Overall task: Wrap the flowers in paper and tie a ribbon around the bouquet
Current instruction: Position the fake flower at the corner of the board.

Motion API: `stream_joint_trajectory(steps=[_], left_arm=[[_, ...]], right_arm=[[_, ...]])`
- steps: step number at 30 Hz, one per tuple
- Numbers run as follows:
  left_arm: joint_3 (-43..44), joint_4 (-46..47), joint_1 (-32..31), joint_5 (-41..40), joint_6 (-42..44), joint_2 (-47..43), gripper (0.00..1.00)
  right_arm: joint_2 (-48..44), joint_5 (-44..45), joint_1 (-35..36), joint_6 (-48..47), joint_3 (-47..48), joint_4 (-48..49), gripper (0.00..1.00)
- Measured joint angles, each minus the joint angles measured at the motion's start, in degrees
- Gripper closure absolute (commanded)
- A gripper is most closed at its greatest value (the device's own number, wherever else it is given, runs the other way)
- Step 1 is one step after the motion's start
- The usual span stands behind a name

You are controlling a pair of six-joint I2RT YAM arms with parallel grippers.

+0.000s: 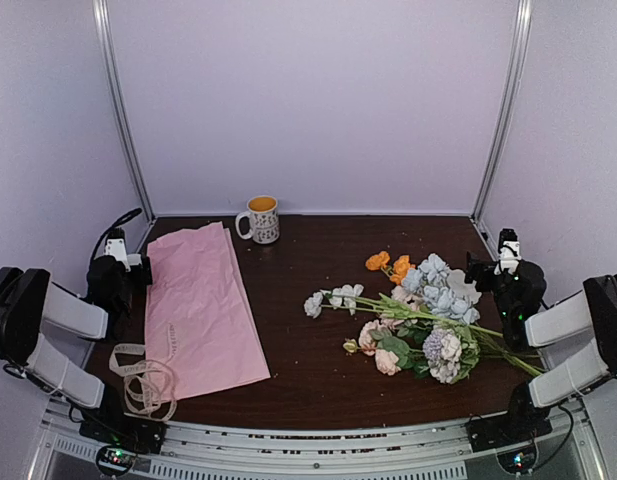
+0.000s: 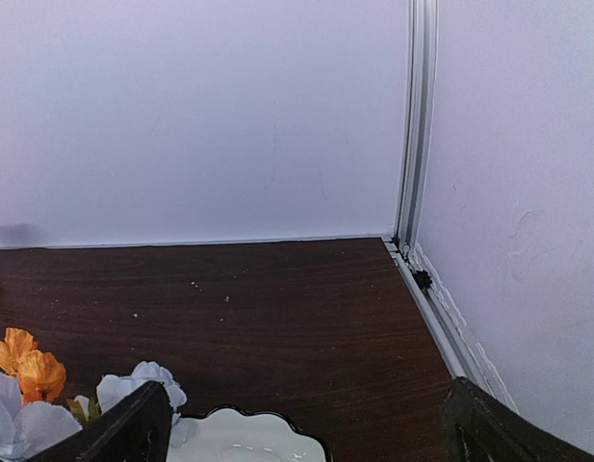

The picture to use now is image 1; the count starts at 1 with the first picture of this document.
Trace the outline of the blue fake hydrangea stem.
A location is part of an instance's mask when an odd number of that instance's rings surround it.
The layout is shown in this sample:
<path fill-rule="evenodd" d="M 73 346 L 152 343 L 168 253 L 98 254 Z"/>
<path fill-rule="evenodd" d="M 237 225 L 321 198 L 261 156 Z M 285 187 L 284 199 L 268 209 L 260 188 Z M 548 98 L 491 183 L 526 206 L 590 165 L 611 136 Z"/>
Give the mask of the blue fake hydrangea stem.
<path fill-rule="evenodd" d="M 401 286 L 418 296 L 429 312 L 437 317 L 449 318 L 464 324 L 475 324 L 480 319 L 477 304 L 468 303 L 447 285 L 450 266 L 436 253 L 431 253 L 414 270 Z"/>

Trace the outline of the pink wrapping paper sheet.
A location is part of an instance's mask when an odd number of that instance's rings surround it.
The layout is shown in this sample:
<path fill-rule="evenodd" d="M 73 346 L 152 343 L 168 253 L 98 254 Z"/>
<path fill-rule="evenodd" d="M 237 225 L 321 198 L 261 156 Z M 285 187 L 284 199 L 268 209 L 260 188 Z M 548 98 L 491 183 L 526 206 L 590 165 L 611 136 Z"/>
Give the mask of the pink wrapping paper sheet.
<path fill-rule="evenodd" d="M 222 223 L 166 234 L 147 247 L 146 357 L 174 374 L 177 400 L 270 376 L 232 238 Z"/>

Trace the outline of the orange fake flower stem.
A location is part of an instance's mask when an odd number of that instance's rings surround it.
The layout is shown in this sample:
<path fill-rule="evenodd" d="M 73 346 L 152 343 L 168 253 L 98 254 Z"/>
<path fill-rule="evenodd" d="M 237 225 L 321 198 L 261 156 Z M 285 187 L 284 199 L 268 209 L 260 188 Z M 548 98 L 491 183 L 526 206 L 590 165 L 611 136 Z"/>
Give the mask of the orange fake flower stem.
<path fill-rule="evenodd" d="M 365 267 L 369 271 L 382 272 L 395 285 L 401 285 L 408 273 L 416 268 L 410 262 L 408 255 L 401 255 L 396 260 L 392 260 L 387 251 L 371 255 L 365 261 Z"/>

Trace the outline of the white patterned mug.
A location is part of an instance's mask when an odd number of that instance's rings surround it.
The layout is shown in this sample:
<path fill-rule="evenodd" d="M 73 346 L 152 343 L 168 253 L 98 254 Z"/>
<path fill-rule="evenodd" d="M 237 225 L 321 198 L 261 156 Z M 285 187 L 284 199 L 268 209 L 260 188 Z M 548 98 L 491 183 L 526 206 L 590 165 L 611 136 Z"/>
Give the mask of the white patterned mug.
<path fill-rule="evenodd" d="M 259 245 L 275 243 L 280 236 L 277 199 L 262 195 L 250 199 L 247 210 L 235 218 L 237 235 Z"/>

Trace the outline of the white fake flower stem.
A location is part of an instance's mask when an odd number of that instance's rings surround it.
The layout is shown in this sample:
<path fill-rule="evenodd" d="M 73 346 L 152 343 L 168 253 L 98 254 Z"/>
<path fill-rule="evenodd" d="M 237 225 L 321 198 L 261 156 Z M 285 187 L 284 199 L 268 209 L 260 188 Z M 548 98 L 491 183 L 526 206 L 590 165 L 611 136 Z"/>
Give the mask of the white fake flower stem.
<path fill-rule="evenodd" d="M 430 310 L 424 301 L 417 306 L 398 301 L 390 296 L 380 294 L 378 299 L 361 296 L 357 286 L 344 285 L 332 290 L 318 290 L 309 296 L 303 304 L 306 316 L 316 319 L 323 309 L 348 311 L 350 315 L 357 312 L 372 313 L 379 318 L 392 321 L 413 322 L 426 320 L 448 321 L 452 324 L 463 325 L 473 330 L 496 338 L 503 338 L 503 334 L 477 324 L 480 319 L 478 310 L 463 299 L 452 298 L 446 309 L 435 306 Z"/>

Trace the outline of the purple fake flower bunch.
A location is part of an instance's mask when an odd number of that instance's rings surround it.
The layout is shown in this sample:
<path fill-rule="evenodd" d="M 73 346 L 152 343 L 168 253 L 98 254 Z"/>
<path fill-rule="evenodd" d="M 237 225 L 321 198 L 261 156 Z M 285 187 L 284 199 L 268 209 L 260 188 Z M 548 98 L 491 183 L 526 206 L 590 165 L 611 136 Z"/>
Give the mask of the purple fake flower bunch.
<path fill-rule="evenodd" d="M 533 364 L 538 354 L 516 354 L 487 329 L 448 323 L 435 324 L 412 354 L 417 378 L 432 377 L 453 385 L 467 379 L 481 360 L 503 360 L 532 378 L 545 372 Z"/>

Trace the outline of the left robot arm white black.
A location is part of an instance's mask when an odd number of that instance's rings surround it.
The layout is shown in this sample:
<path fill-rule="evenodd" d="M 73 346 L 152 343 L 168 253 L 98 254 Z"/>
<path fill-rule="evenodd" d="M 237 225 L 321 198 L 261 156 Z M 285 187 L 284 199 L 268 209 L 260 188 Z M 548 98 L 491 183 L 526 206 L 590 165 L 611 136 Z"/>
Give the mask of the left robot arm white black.
<path fill-rule="evenodd" d="M 44 322 L 79 338 L 109 341 L 117 322 L 131 314 L 136 289 L 152 283 L 149 262 L 133 255 L 126 264 L 111 255 L 91 261 L 87 295 L 77 296 L 45 269 L 0 269 L 0 360 L 4 370 L 80 409 L 111 444 L 121 444 L 141 421 L 124 413 L 116 390 L 77 366 L 42 333 Z"/>

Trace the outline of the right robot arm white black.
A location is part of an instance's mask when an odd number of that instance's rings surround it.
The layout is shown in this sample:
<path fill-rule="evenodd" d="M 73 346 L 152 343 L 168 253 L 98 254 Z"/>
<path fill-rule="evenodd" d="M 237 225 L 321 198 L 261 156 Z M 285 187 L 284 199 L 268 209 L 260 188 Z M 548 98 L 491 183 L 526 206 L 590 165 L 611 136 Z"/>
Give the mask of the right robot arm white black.
<path fill-rule="evenodd" d="M 515 388 L 500 430 L 523 440 L 562 401 L 617 375 L 617 274 L 588 278 L 577 293 L 542 305 L 543 270 L 506 245 L 497 261 L 467 255 L 465 282 L 493 295 L 502 335 L 514 352 L 547 347 L 590 330 L 593 338 L 553 369 Z"/>

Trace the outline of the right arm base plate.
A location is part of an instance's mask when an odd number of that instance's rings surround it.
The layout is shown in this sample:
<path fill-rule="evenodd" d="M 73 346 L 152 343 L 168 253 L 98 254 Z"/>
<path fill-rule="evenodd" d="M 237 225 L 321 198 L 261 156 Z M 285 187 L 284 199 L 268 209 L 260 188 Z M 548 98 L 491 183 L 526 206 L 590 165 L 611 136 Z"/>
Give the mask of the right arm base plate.
<path fill-rule="evenodd" d="M 510 412 L 487 418 L 471 418 L 465 428 L 473 452 L 528 442 L 552 432 L 547 418 L 524 417 Z"/>

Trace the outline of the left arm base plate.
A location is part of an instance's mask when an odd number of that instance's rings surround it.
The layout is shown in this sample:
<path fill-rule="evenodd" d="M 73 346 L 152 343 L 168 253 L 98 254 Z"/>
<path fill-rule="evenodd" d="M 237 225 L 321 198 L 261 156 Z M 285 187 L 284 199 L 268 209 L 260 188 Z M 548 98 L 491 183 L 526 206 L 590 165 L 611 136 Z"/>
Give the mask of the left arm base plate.
<path fill-rule="evenodd" d="M 104 426 L 95 420 L 84 420 L 79 427 L 83 437 L 139 454 L 159 454 L 166 435 L 166 425 L 126 417 L 121 427 Z"/>

